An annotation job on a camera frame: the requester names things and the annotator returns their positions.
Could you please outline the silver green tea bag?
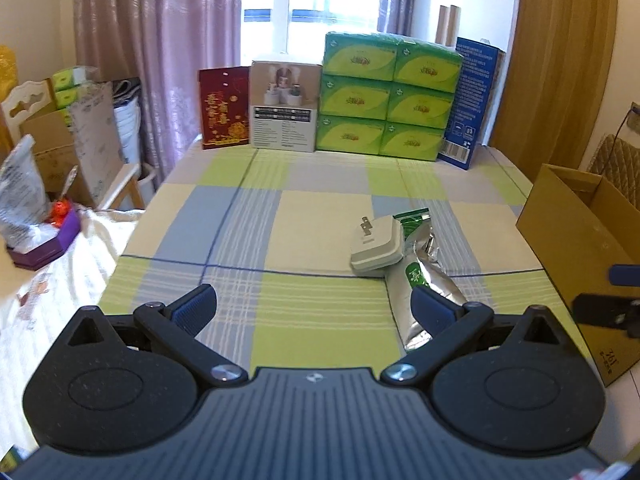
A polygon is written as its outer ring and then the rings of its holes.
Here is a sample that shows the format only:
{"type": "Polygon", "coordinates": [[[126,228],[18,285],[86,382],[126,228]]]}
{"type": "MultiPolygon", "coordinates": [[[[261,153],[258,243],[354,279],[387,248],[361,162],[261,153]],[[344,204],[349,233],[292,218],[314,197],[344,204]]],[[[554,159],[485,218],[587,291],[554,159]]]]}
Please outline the silver green tea bag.
{"type": "Polygon", "coordinates": [[[456,283],[438,262],[439,246],[428,208],[395,214],[404,233],[404,256],[385,271],[390,310],[399,339],[407,352],[424,346],[432,339],[411,313],[410,298],[416,286],[424,285],[462,306],[464,298],[456,283]]]}

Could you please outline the white power adapter plug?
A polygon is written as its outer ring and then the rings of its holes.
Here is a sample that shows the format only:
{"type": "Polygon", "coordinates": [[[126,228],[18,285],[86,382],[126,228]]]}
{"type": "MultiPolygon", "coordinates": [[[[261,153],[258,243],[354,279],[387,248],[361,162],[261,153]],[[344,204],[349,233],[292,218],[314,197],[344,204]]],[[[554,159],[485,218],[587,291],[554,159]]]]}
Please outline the white power adapter plug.
{"type": "Polygon", "coordinates": [[[352,237],[349,264],[358,275],[371,274],[398,263],[404,256],[404,233],[393,216],[363,217],[352,237]]]}

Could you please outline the brown cardboard box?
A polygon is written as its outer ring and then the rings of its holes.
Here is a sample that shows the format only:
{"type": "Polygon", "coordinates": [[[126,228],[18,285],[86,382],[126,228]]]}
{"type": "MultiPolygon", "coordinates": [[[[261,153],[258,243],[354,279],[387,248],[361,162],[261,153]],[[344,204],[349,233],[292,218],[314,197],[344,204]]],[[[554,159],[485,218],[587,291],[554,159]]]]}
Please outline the brown cardboard box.
{"type": "MultiPolygon", "coordinates": [[[[568,310],[580,294],[639,300],[639,286],[608,280],[614,264],[639,264],[639,211],[604,177],[542,166],[516,226],[568,310]]],[[[605,385],[639,361],[639,329],[576,324],[605,385]]]]}

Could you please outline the checkered tablecloth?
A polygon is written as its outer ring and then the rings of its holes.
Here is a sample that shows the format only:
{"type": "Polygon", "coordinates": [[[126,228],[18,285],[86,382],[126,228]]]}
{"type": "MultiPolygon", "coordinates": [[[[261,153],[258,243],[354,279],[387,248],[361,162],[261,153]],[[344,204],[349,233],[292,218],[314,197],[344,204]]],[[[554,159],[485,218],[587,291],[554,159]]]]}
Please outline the checkered tablecloth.
{"type": "Polygon", "coordinates": [[[346,153],[205,151],[194,146],[157,190],[101,298],[107,313],[213,285],[201,341],[245,368],[380,370],[400,356],[386,287],[357,278],[363,219],[427,208],[437,259],[463,295],[500,313],[544,304],[570,316],[515,222],[530,191],[504,156],[467,170],[346,153]]]}

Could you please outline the purple gift box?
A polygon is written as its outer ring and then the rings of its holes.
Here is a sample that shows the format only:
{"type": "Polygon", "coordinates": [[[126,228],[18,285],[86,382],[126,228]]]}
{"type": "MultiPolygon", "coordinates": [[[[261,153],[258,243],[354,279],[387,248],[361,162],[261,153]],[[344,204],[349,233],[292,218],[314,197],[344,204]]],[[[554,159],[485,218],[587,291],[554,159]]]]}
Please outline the purple gift box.
{"type": "Polygon", "coordinates": [[[67,249],[80,233],[81,224],[79,214],[72,208],[65,217],[62,226],[50,240],[40,244],[30,252],[21,254],[13,248],[6,246],[6,252],[13,261],[14,266],[20,269],[37,271],[57,258],[65,255],[67,249]]]}

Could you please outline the white plastic bag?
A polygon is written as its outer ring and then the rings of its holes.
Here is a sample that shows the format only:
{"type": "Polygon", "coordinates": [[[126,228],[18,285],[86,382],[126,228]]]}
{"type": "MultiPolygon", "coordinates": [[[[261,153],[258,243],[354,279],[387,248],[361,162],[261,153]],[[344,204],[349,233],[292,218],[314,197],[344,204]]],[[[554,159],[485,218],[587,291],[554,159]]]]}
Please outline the white plastic bag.
{"type": "Polygon", "coordinates": [[[1,165],[1,236],[6,246],[26,254],[46,240],[51,228],[42,225],[51,206],[26,134],[1,165]]]}

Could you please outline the brown curtain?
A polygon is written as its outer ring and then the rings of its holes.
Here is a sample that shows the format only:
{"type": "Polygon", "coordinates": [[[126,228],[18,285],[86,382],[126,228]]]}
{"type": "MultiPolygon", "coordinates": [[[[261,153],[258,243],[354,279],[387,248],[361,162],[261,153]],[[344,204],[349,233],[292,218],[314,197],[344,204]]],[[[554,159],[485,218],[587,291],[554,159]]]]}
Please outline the brown curtain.
{"type": "Polygon", "coordinates": [[[604,96],[618,0],[518,0],[506,85],[490,144],[529,180],[576,168],[604,96]]]}

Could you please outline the white paper shopping bag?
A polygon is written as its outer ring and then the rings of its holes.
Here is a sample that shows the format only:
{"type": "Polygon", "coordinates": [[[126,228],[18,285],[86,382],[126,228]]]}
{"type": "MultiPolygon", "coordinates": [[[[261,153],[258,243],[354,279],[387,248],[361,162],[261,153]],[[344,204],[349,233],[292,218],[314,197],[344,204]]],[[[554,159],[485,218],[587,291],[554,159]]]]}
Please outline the white paper shopping bag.
{"type": "Polygon", "coordinates": [[[101,82],[92,86],[70,106],[70,118],[79,172],[88,192],[84,204],[93,207],[104,199],[124,166],[112,84],[101,82]]]}

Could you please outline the brown cardboard carton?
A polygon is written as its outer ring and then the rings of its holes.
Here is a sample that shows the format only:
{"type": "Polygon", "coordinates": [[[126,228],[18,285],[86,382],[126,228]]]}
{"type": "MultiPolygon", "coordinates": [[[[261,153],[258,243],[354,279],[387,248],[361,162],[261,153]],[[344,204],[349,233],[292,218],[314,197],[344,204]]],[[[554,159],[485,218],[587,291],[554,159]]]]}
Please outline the brown cardboard carton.
{"type": "Polygon", "coordinates": [[[77,167],[77,176],[66,195],[76,204],[92,206],[92,198],[80,171],[73,135],[63,116],[59,112],[34,116],[23,122],[20,130],[22,136],[30,134],[35,142],[32,154],[46,192],[58,196],[70,170],[77,167]]]}

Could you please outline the red gift envelope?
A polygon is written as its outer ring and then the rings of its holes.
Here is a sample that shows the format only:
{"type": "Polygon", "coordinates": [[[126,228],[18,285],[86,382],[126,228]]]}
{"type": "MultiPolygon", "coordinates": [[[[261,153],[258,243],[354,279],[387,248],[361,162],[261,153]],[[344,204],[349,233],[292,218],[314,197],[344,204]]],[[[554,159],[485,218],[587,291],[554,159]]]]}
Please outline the red gift envelope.
{"type": "Polygon", "coordinates": [[[208,68],[198,72],[202,148],[228,148],[250,142],[250,68],[208,68]]]}

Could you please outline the green tissue pack stack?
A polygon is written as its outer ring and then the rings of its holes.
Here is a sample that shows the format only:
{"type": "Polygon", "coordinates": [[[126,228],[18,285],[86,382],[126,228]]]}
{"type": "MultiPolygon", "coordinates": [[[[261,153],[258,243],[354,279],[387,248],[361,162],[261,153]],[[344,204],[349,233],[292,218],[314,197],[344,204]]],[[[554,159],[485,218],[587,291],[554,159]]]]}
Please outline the green tissue pack stack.
{"type": "Polygon", "coordinates": [[[416,38],[329,32],[316,149],[432,162],[462,67],[458,52],[416,38]]]}

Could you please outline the blue milk carton box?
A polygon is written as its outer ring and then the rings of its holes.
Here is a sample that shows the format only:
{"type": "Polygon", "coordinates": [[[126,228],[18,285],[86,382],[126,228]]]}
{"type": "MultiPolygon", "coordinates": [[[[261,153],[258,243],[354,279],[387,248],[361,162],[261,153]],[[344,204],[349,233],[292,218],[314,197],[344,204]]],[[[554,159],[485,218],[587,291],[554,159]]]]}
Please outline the blue milk carton box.
{"type": "Polygon", "coordinates": [[[504,52],[487,42],[462,37],[457,39],[456,51],[463,56],[462,69],[438,158],[468,170],[487,130],[504,52]]]}

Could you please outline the white product box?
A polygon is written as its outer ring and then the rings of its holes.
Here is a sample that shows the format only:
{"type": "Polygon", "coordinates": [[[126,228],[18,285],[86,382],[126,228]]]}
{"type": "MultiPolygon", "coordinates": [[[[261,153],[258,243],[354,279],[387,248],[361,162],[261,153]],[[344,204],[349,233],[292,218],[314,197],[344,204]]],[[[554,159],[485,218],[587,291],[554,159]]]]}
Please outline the white product box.
{"type": "Polygon", "coordinates": [[[254,61],[250,66],[250,145],[302,153],[316,148],[321,66],[254,61]]]}

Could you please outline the cardboard tubes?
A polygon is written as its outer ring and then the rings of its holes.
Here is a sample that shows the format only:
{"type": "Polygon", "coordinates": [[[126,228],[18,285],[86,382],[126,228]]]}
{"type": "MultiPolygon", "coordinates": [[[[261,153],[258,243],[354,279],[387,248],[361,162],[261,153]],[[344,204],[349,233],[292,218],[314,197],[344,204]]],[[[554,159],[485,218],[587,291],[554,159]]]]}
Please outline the cardboard tubes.
{"type": "Polygon", "coordinates": [[[436,27],[435,42],[445,47],[456,45],[461,18],[458,6],[440,6],[436,27]]]}

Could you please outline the yellow plastic bag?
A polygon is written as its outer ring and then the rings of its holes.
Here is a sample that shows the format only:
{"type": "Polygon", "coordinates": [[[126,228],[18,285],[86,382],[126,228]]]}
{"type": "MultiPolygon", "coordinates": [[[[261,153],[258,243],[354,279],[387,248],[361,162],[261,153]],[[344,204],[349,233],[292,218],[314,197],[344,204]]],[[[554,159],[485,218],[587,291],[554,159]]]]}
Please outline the yellow plastic bag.
{"type": "Polygon", "coordinates": [[[0,46],[0,101],[4,101],[18,85],[15,53],[7,46],[0,46]]]}

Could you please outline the purple curtain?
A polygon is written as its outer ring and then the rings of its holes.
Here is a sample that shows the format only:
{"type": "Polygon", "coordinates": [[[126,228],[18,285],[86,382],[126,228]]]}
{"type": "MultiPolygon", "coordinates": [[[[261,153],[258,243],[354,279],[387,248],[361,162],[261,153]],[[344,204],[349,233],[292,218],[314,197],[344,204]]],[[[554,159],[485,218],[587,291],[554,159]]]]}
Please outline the purple curtain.
{"type": "Polygon", "coordinates": [[[142,153],[165,179],[201,133],[198,73],[241,61],[241,0],[74,0],[76,56],[141,81],[142,153]]]}

